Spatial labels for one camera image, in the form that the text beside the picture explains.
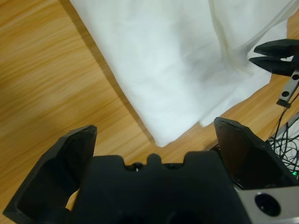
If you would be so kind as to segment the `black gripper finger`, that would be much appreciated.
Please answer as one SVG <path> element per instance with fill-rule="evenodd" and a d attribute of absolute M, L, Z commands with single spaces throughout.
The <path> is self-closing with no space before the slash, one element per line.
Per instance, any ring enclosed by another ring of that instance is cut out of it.
<path fill-rule="evenodd" d="M 18 188 L 4 215 L 17 224 L 65 224 L 69 198 L 94 153 L 97 127 L 69 131 L 47 150 Z"/>
<path fill-rule="evenodd" d="M 292 187 L 297 179 L 271 149 L 241 123 L 217 117 L 215 132 L 222 160 L 232 180 L 243 189 Z"/>

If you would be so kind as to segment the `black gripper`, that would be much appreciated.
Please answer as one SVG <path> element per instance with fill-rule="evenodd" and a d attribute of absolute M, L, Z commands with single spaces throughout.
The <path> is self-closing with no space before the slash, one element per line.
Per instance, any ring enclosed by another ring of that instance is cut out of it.
<path fill-rule="evenodd" d="M 292 105 L 290 100 L 299 85 L 299 72 L 295 71 L 298 70 L 298 64 L 282 61 L 276 56 L 297 55 L 299 53 L 299 40 L 281 39 L 266 42 L 256 46 L 254 52 L 265 56 L 250 58 L 251 63 L 273 74 L 291 76 L 277 101 L 277 105 L 290 108 Z"/>

